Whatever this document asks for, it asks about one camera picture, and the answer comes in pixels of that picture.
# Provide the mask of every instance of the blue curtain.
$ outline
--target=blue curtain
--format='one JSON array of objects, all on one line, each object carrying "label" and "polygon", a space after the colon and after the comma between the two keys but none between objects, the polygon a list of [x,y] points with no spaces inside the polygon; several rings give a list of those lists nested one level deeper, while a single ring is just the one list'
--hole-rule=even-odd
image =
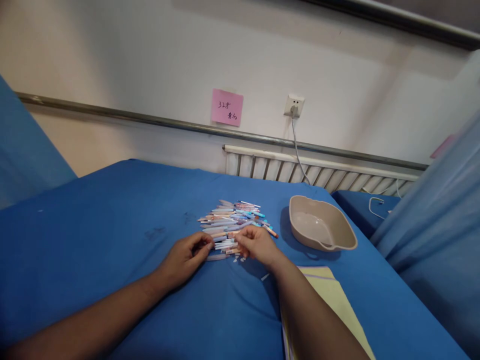
[{"label": "blue curtain", "polygon": [[0,209],[76,178],[0,76]]},{"label": "blue curtain", "polygon": [[371,241],[463,350],[480,359],[480,113]]}]

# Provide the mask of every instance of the blue bed sheet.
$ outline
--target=blue bed sheet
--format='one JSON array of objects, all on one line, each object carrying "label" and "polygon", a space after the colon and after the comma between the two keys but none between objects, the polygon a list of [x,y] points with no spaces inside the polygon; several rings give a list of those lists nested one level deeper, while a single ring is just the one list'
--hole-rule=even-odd
[{"label": "blue bed sheet", "polygon": [[[389,215],[389,211],[392,211],[400,201],[400,198],[395,196],[346,190],[335,191],[331,197],[355,223],[355,225],[358,226],[367,239],[372,237],[374,232],[384,222],[384,219],[382,218],[386,219]],[[375,216],[370,212],[369,202],[371,198],[379,198],[383,200],[383,203],[378,200],[372,200],[371,202],[371,210],[382,218]]]},{"label": "blue bed sheet", "polygon": [[[299,266],[329,266],[377,359],[466,359],[353,224],[354,251],[292,236],[290,197],[337,205],[322,188],[121,161],[0,212],[2,348],[151,272],[218,199],[262,206]],[[156,306],[112,359],[283,359],[275,279],[256,260],[205,263]]]}]

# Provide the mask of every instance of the hand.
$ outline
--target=hand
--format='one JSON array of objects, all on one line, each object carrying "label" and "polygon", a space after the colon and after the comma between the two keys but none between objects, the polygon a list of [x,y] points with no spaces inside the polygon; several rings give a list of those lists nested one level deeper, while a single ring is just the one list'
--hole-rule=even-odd
[{"label": "hand", "polygon": [[151,274],[158,287],[169,292],[187,281],[205,261],[214,240],[205,232],[196,232],[178,240],[160,266]]},{"label": "hand", "polygon": [[275,245],[270,234],[264,228],[249,225],[244,227],[235,235],[238,249],[244,257],[249,255],[258,259],[267,268],[271,267],[277,260],[285,257]]}]

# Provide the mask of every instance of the white cable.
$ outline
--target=white cable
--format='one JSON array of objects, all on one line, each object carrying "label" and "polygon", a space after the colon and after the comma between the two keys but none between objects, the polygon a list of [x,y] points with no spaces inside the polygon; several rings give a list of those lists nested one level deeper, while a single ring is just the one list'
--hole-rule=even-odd
[{"label": "white cable", "polygon": [[399,180],[396,180],[396,194],[398,197],[401,199],[402,197],[400,196],[400,191],[399,191]]},{"label": "white cable", "polygon": [[302,165],[302,162],[300,161],[299,149],[297,148],[297,134],[295,133],[295,123],[294,123],[293,116],[291,118],[291,128],[293,129],[293,141],[295,142],[296,159],[298,160],[298,164],[300,165],[301,172],[303,173],[303,176],[305,177],[306,182],[308,183],[308,185],[312,185],[310,183],[309,177],[307,176],[307,174],[304,171],[304,167]]},{"label": "white cable", "polygon": [[368,190],[365,188],[365,186],[362,187],[361,189],[362,189],[363,191],[369,193],[370,195],[381,195],[381,194],[383,194],[384,192],[386,192],[386,191],[389,189],[389,187],[387,187],[386,189],[384,189],[382,192],[379,192],[379,193],[376,193],[376,194],[368,191]]},{"label": "white cable", "polygon": [[383,203],[384,203],[384,201],[383,201],[381,198],[379,198],[379,197],[371,197],[371,198],[370,198],[370,201],[368,202],[368,210],[370,210],[370,212],[371,212],[373,215],[378,216],[380,219],[385,220],[384,217],[382,217],[382,216],[380,216],[380,215],[378,215],[377,213],[374,213],[374,212],[372,211],[372,200],[373,200],[373,199],[380,201],[380,204],[383,204]]}]

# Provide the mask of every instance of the beige plastic basin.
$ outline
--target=beige plastic basin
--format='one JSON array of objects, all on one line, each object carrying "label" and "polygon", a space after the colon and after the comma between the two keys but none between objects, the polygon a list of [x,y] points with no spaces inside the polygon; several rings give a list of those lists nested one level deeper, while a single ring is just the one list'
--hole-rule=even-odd
[{"label": "beige plastic basin", "polygon": [[345,215],[325,201],[292,196],[290,223],[293,236],[310,248],[333,252],[353,250],[358,245],[357,237]]}]

